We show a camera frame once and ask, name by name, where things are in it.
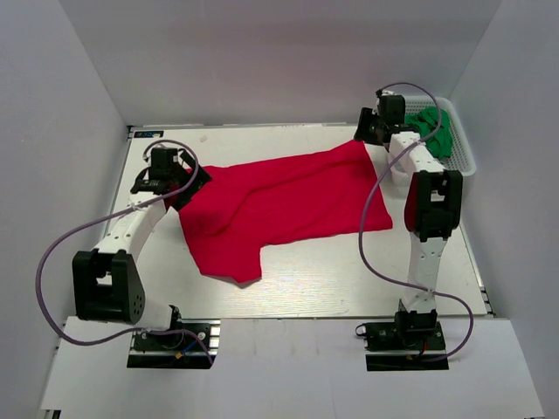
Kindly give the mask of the red t shirt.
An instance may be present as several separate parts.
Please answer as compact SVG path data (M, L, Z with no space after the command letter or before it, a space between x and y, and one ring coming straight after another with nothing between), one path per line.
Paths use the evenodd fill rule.
M377 175L358 141L206 171L210 182L179 212L204 276L252 282L262 275L265 246L393 226L382 194L369 196Z

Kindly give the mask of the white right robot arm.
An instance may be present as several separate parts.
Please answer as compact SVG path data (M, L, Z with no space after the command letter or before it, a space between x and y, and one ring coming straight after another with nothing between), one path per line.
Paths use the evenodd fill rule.
M405 288L400 309L412 314L436 310L436 287L443 250L458 227L462 203L463 177L432 156L426 146L441 128L442 110L436 107L435 128L422 137L405 122L404 96L383 87L376 91L376 107L364 107L354 139L383 146L389 153L386 172L399 165L410 180L404 205L404 226L410 233L411 255L406 282L385 280Z

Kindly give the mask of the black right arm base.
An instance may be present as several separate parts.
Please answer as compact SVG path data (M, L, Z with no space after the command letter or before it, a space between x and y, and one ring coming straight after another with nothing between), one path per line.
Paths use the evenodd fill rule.
M355 335L364 340L369 372L445 371L449 368L438 314L396 312L391 321L362 323Z

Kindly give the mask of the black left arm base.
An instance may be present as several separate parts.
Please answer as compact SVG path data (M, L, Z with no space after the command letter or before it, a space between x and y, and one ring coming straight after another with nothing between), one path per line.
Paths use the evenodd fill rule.
M180 319L176 328L190 331L165 336L135 333L128 351L127 368L132 369L210 369L217 356L221 321Z

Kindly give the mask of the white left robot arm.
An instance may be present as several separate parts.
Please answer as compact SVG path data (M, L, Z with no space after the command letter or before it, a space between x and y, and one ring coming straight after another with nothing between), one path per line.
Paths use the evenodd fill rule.
M72 260L76 313L82 320L128 324L155 331L164 347L183 342L184 326L175 321L176 309L149 298L136 263L155 226L169 210L180 211L211 180L183 144L160 141L148 146L148 163L135 178L128 203L109 233L90 251Z

